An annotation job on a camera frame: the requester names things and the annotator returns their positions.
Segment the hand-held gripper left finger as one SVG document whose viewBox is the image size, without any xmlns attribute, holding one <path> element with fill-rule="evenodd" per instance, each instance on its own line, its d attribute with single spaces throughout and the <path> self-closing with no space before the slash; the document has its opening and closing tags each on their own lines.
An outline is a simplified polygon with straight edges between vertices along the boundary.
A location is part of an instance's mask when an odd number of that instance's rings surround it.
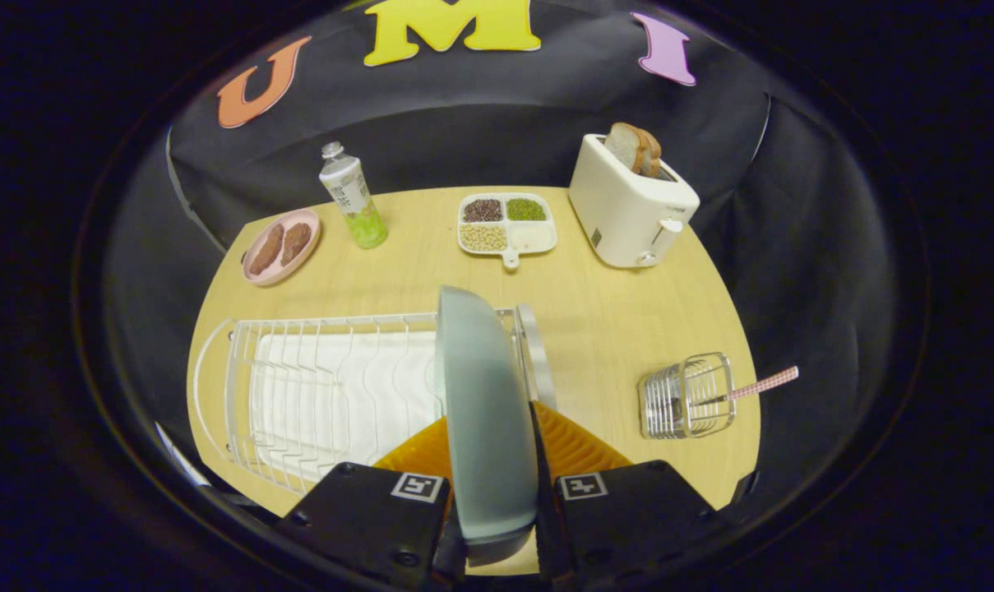
<svg viewBox="0 0 994 592">
<path fill-rule="evenodd" d="M 276 524 L 329 562 L 406 591 L 451 591 L 465 578 L 446 419 L 375 465 L 339 462 Z"/>
</svg>

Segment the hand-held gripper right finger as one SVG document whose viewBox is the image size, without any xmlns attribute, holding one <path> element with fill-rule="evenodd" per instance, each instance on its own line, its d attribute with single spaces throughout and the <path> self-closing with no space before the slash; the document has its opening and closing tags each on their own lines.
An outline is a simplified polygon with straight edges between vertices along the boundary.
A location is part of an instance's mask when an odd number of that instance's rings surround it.
<svg viewBox="0 0 994 592">
<path fill-rule="evenodd" d="M 539 573 L 556 590 L 668 590 L 710 550 L 721 514 L 669 462 L 632 464 L 542 402 Z"/>
</svg>

